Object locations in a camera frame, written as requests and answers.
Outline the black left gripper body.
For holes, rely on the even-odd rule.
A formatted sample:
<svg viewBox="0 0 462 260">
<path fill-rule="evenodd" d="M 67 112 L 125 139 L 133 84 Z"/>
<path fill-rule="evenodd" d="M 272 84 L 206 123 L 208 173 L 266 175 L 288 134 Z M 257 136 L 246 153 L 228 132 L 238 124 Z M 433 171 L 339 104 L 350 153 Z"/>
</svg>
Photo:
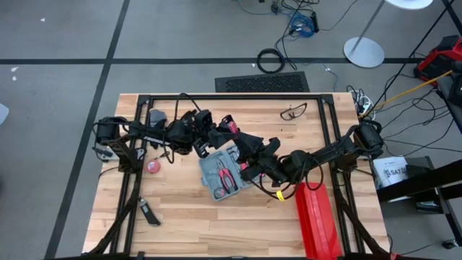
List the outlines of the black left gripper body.
<svg viewBox="0 0 462 260">
<path fill-rule="evenodd" d="M 220 148 L 228 142 L 228 130 L 222 127 L 212 127 L 206 134 L 208 147 Z"/>
</svg>

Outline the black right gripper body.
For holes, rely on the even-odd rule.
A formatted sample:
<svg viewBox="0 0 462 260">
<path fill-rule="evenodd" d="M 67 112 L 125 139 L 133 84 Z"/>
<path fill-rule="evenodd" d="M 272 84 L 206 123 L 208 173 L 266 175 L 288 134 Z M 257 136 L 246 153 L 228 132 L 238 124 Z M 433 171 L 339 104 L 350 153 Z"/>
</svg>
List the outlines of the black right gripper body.
<svg viewBox="0 0 462 260">
<path fill-rule="evenodd" d="M 274 183 L 286 183 L 288 175 L 282 170 L 282 165 L 275 155 L 259 153 L 257 159 L 258 171 L 267 175 Z"/>
</svg>

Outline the pink handled pliers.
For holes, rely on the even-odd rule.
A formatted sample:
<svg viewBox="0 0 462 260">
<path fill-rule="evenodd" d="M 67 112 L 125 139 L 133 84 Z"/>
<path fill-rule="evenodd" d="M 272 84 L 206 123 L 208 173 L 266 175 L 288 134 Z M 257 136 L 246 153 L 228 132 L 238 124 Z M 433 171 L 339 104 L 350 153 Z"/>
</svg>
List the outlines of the pink handled pliers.
<svg viewBox="0 0 462 260">
<path fill-rule="evenodd" d="M 219 174 L 224 190 L 228 194 L 231 194 L 232 192 L 236 191 L 237 184 L 230 170 L 225 167 L 225 164 L 221 160 L 217 161 L 217 166 L 218 166 L 218 174 Z"/>
</svg>

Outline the grey plastic tool case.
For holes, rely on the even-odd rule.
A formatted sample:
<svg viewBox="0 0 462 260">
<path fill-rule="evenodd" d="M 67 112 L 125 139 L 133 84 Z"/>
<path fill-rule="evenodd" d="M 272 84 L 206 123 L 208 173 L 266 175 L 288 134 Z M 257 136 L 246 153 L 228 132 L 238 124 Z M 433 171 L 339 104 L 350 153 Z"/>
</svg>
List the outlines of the grey plastic tool case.
<svg viewBox="0 0 462 260">
<path fill-rule="evenodd" d="M 251 187 L 253 184 L 250 181 L 243 181 L 240 177 L 240 163 L 237 162 L 239 151 L 237 147 L 231 146 L 224 150 L 217 151 L 204 159 L 199 160 L 199 166 L 202 172 L 201 181 L 205 187 L 208 188 L 213 200 L 216 202 L 226 199 L 230 196 L 237 194 L 239 191 Z M 226 194 L 224 198 L 216 200 L 213 192 L 216 188 L 223 188 L 219 174 L 217 161 L 221 160 L 225 167 L 228 168 L 235 179 L 237 190 L 231 194 Z"/>
</svg>

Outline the pink round tape measure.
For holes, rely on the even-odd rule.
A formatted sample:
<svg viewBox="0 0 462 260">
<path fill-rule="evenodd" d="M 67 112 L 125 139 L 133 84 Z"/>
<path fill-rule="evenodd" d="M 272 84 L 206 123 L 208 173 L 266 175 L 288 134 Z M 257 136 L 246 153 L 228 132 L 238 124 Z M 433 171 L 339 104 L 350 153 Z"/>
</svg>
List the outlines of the pink round tape measure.
<svg viewBox="0 0 462 260">
<path fill-rule="evenodd" d="M 155 174 L 160 171 L 161 165 L 160 165 L 160 158 L 167 157 L 170 153 L 169 152 L 164 152 L 158 157 L 150 159 L 147 164 L 145 165 L 145 171 L 151 174 Z"/>
</svg>

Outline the black clear safety glasses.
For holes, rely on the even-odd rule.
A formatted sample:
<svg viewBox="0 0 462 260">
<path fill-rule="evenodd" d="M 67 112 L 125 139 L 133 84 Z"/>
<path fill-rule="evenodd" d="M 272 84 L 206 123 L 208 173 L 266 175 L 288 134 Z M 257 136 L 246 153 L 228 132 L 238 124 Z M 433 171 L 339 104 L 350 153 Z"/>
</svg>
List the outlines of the black clear safety glasses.
<svg viewBox="0 0 462 260">
<path fill-rule="evenodd" d="M 291 121 L 293 119 L 296 119 L 304 114 L 308 107 L 307 103 L 302 103 L 298 106 L 292 107 L 290 106 L 288 109 L 283 110 L 279 116 L 281 119 L 284 121 Z"/>
</svg>

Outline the long red plastic bin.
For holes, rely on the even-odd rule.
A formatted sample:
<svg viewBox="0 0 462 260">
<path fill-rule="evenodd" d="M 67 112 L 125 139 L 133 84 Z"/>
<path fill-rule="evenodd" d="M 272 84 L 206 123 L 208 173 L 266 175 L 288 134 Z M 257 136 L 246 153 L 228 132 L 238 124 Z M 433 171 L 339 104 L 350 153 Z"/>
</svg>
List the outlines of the long red plastic bin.
<svg viewBox="0 0 462 260">
<path fill-rule="evenodd" d="M 311 191 L 302 183 L 295 199 L 306 258 L 337 260 L 342 250 L 326 186 Z"/>
</svg>

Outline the black utility knife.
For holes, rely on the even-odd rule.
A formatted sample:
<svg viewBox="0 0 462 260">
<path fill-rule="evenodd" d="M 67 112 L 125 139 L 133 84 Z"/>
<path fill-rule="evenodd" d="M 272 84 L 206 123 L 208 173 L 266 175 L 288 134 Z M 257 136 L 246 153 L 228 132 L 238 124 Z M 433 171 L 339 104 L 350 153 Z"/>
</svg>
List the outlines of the black utility knife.
<svg viewBox="0 0 462 260">
<path fill-rule="evenodd" d="M 161 222 L 156 218 L 156 216 L 154 215 L 154 212 L 151 210 L 147 201 L 142 197 L 139 197 L 139 208 L 141 212 L 143 213 L 149 225 L 152 225 L 152 226 L 161 225 Z"/>
</svg>

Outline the white power strip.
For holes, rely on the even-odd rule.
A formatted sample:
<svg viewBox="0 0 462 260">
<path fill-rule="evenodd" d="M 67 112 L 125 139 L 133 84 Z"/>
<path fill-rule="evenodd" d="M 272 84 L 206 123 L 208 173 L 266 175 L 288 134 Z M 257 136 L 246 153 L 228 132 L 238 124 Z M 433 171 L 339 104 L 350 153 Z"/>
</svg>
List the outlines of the white power strip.
<svg viewBox="0 0 462 260">
<path fill-rule="evenodd" d="M 353 92 L 353 101 L 359 118 L 363 118 L 374 106 L 374 103 L 365 93 L 357 90 Z"/>
</svg>

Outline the white cardboard box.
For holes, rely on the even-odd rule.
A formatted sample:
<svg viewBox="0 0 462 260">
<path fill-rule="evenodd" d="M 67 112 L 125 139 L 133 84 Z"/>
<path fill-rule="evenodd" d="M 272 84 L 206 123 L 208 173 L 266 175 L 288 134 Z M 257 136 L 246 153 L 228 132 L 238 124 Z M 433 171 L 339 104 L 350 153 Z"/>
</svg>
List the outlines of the white cardboard box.
<svg viewBox="0 0 462 260">
<path fill-rule="evenodd" d="M 375 159 L 372 162 L 375 174 L 375 186 L 377 189 L 406 180 L 409 175 L 407 161 L 404 157 L 385 157 Z"/>
</svg>

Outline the white floor lamp stand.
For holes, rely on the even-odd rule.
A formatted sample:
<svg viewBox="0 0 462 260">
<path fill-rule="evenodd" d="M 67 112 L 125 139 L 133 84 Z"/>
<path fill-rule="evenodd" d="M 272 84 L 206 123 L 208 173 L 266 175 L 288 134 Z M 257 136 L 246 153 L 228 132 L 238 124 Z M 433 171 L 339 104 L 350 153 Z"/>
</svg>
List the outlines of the white floor lamp stand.
<svg viewBox="0 0 462 260">
<path fill-rule="evenodd" d="M 379 5 L 360 35 L 345 42 L 343 47 L 345 57 L 358 67 L 371 69 L 380 66 L 385 59 L 384 50 L 380 44 L 366 38 L 365 35 L 384 4 L 388 3 L 398 9 L 415 11 L 427 8 L 432 2 L 433 0 L 380 0 Z"/>
</svg>

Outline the black metal shelf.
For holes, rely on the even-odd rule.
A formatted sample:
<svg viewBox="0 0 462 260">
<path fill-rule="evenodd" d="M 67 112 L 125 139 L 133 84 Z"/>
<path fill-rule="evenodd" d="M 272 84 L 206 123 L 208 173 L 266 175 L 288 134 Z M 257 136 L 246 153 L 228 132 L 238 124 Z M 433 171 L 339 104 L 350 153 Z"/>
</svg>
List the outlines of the black metal shelf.
<svg viewBox="0 0 462 260">
<path fill-rule="evenodd" d="M 424 202 L 439 203 L 439 210 L 444 214 L 450 229 L 462 247 L 462 224 L 450 205 L 451 199 L 462 198 L 462 159 L 440 168 L 432 168 L 431 160 L 426 157 L 429 167 L 408 166 L 408 173 L 417 175 L 377 191 L 380 202 L 388 202 L 404 196 L 415 196 Z"/>
</svg>

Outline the black equipment cart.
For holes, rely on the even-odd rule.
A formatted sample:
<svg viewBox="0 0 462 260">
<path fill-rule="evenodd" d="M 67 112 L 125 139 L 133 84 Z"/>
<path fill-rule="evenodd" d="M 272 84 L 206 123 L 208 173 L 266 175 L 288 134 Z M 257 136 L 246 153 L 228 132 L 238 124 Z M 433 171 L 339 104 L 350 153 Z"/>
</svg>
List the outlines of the black equipment cart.
<svg viewBox="0 0 462 260">
<path fill-rule="evenodd" d="M 437 88 L 456 126 L 462 133 L 462 61 L 453 61 L 448 71 L 450 70 L 453 72 L 446 76 L 443 76 L 446 70 L 438 71 L 440 78 L 437 80 Z"/>
</svg>

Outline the red black equipment case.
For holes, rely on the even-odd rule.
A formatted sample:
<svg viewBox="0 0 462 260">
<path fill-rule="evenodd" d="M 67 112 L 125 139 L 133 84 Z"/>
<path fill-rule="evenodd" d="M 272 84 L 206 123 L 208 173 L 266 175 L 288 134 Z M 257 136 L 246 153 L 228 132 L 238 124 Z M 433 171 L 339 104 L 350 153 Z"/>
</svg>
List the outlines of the red black equipment case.
<svg viewBox="0 0 462 260">
<path fill-rule="evenodd" d="M 414 76 L 426 82 L 451 70 L 457 61 L 462 62 L 462 38 L 446 36 L 414 68 Z"/>
</svg>

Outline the black aluminium table frame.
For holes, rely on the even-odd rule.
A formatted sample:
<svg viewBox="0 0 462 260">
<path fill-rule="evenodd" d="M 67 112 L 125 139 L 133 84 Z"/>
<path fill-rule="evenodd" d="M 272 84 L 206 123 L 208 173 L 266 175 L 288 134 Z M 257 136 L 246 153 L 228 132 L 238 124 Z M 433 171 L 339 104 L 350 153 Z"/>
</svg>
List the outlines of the black aluminium table frame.
<svg viewBox="0 0 462 260">
<path fill-rule="evenodd" d="M 307 103 L 304 114 L 284 121 L 279 114 L 290 106 Z M 351 98 L 345 93 L 222 93 L 220 95 L 122 95 L 112 117 L 124 117 L 149 125 L 149 111 L 165 112 L 168 126 L 187 111 L 209 110 L 219 124 L 231 115 L 239 132 L 281 143 L 277 156 L 295 150 L 313 153 L 347 133 L 357 120 Z M 295 193 L 305 183 L 311 191 L 326 186 L 342 255 L 337 259 L 388 259 L 360 222 L 348 173 L 335 162 L 313 168 L 295 184 L 274 186 L 263 173 L 253 185 L 221 201 L 213 200 L 201 181 L 200 158 L 195 151 L 173 154 L 170 148 L 142 140 L 127 142 L 145 155 L 138 173 L 123 173 L 122 186 L 115 190 L 116 175 L 99 181 L 92 223 L 108 225 L 102 240 L 87 234 L 91 259 L 172 259 L 202 256 L 245 256 L 252 258 L 301 256 L 306 259 Z M 145 171 L 147 162 L 164 152 L 160 171 Z M 139 208 L 144 198 L 161 222 L 149 225 Z"/>
</svg>

